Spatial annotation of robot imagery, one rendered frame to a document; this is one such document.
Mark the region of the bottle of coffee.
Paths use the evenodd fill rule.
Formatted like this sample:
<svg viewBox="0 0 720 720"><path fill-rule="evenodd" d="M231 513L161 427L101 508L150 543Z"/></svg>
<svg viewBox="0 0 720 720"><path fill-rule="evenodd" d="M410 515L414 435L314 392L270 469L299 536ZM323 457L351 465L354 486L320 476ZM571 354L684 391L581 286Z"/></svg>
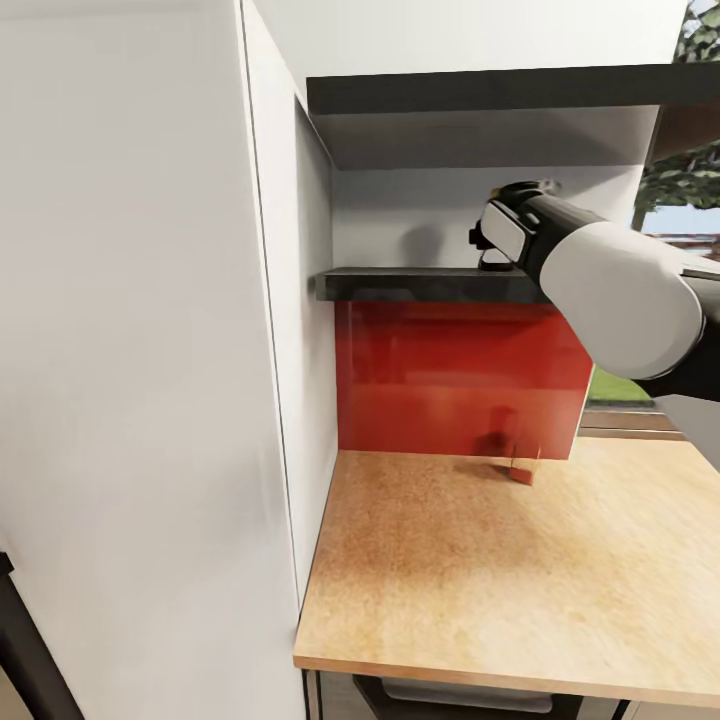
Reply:
<svg viewBox="0 0 720 720"><path fill-rule="evenodd" d="M493 189L487 202L494 201L500 195L499 190L499 188ZM477 268L481 271L513 271L515 265L497 247L494 247L483 249Z"/></svg>

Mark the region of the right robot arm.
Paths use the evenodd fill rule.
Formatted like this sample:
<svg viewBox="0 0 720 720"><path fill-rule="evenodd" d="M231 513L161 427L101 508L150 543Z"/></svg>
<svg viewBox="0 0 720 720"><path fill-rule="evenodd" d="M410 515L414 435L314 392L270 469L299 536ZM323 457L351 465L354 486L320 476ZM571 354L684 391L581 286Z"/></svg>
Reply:
<svg viewBox="0 0 720 720"><path fill-rule="evenodd" d="M497 247L567 318L595 365L632 379L720 474L720 263L556 198L505 185L470 244Z"/></svg>

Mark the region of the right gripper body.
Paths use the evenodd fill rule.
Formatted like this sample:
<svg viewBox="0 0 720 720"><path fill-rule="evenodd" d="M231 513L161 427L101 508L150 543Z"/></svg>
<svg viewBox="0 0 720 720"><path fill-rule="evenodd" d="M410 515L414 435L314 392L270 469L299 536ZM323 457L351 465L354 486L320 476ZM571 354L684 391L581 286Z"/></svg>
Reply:
<svg viewBox="0 0 720 720"><path fill-rule="evenodd" d="M479 219L476 223L476 244L478 246L478 249L493 249L495 246L489 243L489 241L487 241L487 239L483 237L483 234L481 232L481 219Z"/></svg>

